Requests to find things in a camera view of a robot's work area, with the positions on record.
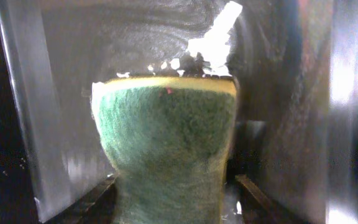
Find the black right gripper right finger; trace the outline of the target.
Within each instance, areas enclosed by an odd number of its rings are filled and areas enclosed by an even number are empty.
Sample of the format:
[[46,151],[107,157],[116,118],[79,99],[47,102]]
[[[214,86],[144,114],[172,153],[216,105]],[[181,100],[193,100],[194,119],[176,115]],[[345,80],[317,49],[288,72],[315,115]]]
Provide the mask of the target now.
[[235,176],[241,189],[240,203],[245,224],[308,224],[308,221],[265,195],[246,175]]

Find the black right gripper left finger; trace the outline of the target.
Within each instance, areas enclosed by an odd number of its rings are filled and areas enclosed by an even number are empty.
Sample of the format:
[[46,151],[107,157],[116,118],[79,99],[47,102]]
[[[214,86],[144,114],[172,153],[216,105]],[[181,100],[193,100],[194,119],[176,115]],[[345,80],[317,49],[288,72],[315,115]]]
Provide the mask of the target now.
[[116,177],[109,175],[47,224],[111,223],[116,200]]

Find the green yellow sponge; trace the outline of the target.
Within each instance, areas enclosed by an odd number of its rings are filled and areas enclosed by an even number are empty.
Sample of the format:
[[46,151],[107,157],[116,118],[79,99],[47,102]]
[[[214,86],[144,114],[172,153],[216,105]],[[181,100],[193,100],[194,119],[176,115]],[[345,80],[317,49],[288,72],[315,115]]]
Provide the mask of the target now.
[[237,110],[231,79],[142,77],[92,85],[117,172],[114,223],[220,223]]

